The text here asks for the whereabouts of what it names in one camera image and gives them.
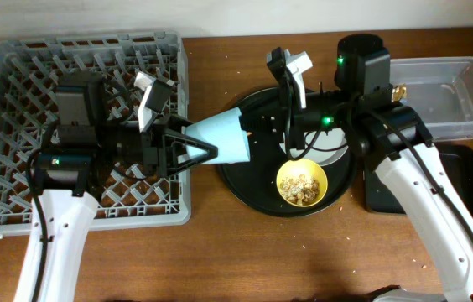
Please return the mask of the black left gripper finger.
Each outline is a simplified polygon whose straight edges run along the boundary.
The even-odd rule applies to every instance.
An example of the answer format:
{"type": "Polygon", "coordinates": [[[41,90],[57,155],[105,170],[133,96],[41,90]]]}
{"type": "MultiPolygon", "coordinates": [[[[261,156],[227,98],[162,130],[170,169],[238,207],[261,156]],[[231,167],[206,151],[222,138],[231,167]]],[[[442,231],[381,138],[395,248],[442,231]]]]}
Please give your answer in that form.
{"type": "Polygon", "coordinates": [[[218,148],[197,138],[166,128],[164,130],[164,174],[175,175],[218,155],[218,148]]]}
{"type": "Polygon", "coordinates": [[[182,137],[185,135],[185,129],[193,123],[185,117],[179,115],[170,115],[168,117],[168,135],[171,137],[182,137]]]}

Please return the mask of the light blue plastic cup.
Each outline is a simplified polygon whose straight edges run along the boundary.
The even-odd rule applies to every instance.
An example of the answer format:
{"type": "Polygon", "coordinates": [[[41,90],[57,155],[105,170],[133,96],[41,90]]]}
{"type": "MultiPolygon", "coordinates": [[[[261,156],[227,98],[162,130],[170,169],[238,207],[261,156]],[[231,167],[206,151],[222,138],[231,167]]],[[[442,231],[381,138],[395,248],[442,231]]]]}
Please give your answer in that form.
{"type": "Polygon", "coordinates": [[[218,148],[218,155],[205,164],[234,164],[251,159],[247,132],[240,124],[238,107],[185,128],[184,134],[218,148]]]}

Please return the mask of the yellow bowl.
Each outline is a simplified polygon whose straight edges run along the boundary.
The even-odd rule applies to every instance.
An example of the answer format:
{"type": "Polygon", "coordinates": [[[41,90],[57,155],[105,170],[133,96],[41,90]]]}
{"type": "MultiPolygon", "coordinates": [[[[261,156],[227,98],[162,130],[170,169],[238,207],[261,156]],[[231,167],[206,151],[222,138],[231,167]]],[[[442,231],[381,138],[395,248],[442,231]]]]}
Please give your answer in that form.
{"type": "Polygon", "coordinates": [[[276,175],[281,197],[291,206],[308,208],[317,205],[329,188],[325,171],[314,161],[300,159],[283,164],[276,175]]]}

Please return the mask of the food scraps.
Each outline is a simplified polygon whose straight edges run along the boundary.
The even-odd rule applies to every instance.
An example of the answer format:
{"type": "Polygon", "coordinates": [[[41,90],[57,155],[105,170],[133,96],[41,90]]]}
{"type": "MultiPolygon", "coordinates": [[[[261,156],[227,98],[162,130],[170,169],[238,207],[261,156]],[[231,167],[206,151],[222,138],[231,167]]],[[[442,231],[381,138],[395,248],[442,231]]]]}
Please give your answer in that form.
{"type": "Polygon", "coordinates": [[[305,174],[282,179],[278,188],[280,195],[296,206],[310,206],[320,194],[320,183],[305,174]]]}

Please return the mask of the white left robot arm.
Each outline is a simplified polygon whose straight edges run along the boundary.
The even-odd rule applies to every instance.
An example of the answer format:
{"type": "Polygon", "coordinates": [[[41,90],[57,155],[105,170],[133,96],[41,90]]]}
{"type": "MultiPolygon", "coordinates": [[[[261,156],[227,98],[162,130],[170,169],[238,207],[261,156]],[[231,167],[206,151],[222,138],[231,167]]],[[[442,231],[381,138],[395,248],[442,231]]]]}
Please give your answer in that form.
{"type": "Polygon", "coordinates": [[[72,301],[86,235],[104,185],[117,164],[140,166],[141,179],[167,178],[214,159],[218,148],[183,134],[190,121],[157,116],[171,81],[138,74],[144,92],[137,115],[111,118],[106,89],[128,100],[130,90],[90,72],[63,75],[56,87],[59,118],[26,163],[34,214],[15,293],[17,301],[72,301]]]}

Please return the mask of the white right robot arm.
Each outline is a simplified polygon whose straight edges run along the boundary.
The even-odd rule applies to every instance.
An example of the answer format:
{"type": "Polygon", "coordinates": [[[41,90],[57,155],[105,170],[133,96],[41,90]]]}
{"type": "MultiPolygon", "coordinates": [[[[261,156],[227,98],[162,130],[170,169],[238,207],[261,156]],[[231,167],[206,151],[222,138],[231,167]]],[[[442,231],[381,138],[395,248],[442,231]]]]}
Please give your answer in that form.
{"type": "Polygon", "coordinates": [[[442,283],[442,299],[473,301],[473,218],[451,184],[420,116],[393,96],[390,54],[375,34],[352,34],[337,45],[333,91],[308,93],[305,53],[274,49],[267,65],[278,82],[276,105],[247,112],[242,126],[284,143],[286,169],[306,172],[308,132],[340,128],[350,151],[398,200],[422,239],[442,283]]]}

